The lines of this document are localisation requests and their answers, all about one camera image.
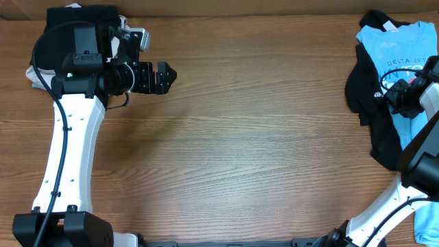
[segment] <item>white cloth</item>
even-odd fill
[[[81,6],[77,3],[72,3],[70,5],[67,5],[66,8],[81,8]],[[126,17],[119,15],[119,18],[121,19],[121,27],[126,29],[126,30],[129,30],[130,26],[127,25]],[[118,47],[119,47],[119,39],[114,37],[111,40],[111,49],[112,49],[113,58],[116,57],[116,55],[117,55],[117,48]],[[55,71],[53,69],[46,70],[46,69],[40,69],[40,68],[38,68],[38,70],[40,71],[41,76],[43,77],[44,81],[46,81],[49,88],[51,88],[50,82],[52,80],[52,77],[55,76]],[[40,79],[38,79],[38,77],[36,76],[36,73],[35,73],[34,68],[32,66],[26,70],[26,77],[32,81],[32,87],[34,87],[36,89],[46,90],[44,88],[43,84],[41,83]]]

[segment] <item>black cable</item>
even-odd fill
[[[364,243],[363,247],[367,247],[367,245],[372,241],[372,239],[375,237],[375,235],[381,230],[381,228],[389,221],[396,213],[398,213],[401,209],[403,209],[407,205],[411,205],[413,202],[435,202],[432,198],[415,198],[405,201],[403,204],[401,204],[399,207],[397,207],[395,210],[393,210],[387,217],[378,225],[377,228],[372,232],[368,240]]]
[[[61,158],[60,158],[60,164],[58,166],[58,172],[56,173],[56,179],[55,179],[55,185],[54,190],[51,193],[51,199],[49,206],[47,207],[46,216],[43,220],[43,223],[41,224],[40,230],[38,231],[38,234],[36,236],[36,240],[34,242],[34,247],[39,247],[41,239],[44,236],[45,230],[47,228],[47,224],[49,222],[49,217],[54,209],[56,198],[58,197],[58,189],[60,186],[61,181],[61,175],[62,175],[62,168],[64,167],[64,161],[66,159],[66,151],[67,151],[67,137],[69,132],[69,127],[67,125],[67,117],[66,113],[64,112],[64,108],[62,107],[60,100],[55,96],[54,92],[50,89],[50,87],[47,85],[46,81],[44,81],[44,78],[41,76],[40,71],[38,70],[36,63],[35,63],[35,51],[38,45],[40,44],[41,40],[44,39],[48,34],[54,32],[55,30],[60,29],[61,27],[72,25],[72,24],[91,24],[94,25],[94,23],[90,23],[87,21],[71,21],[68,23],[59,24],[44,34],[40,36],[40,38],[35,42],[34,49],[32,50],[32,67],[34,68],[35,74],[38,77],[38,79],[41,81],[41,84],[43,84],[46,91],[50,94],[52,99],[54,99],[56,106],[60,110],[61,118],[62,118],[62,131],[64,132],[64,136],[62,139],[62,150],[61,150]]]
[[[114,107],[108,107],[107,110],[116,109],[116,108],[119,108],[119,107],[127,106],[130,103],[130,95],[127,92],[125,92],[125,97],[126,97],[125,102],[122,105],[114,106]]]
[[[393,91],[393,92],[398,92],[398,91],[405,91],[405,90],[407,90],[407,89],[392,89],[392,88],[388,89],[388,88],[387,88],[386,86],[384,86],[384,84],[383,84],[384,78],[385,78],[387,75],[389,75],[389,74],[391,74],[391,73],[394,73],[394,72],[399,72],[399,71],[409,71],[409,72],[414,72],[414,73],[418,73],[418,74],[421,74],[421,75],[427,75],[427,74],[423,73],[422,70],[417,70],[417,69],[393,69],[393,70],[391,70],[391,71],[387,71],[387,72],[385,72],[385,73],[383,74],[383,76],[381,76],[381,79],[380,79],[380,81],[379,81],[379,84],[381,85],[381,87],[382,87],[383,89],[387,90],[387,91]]]

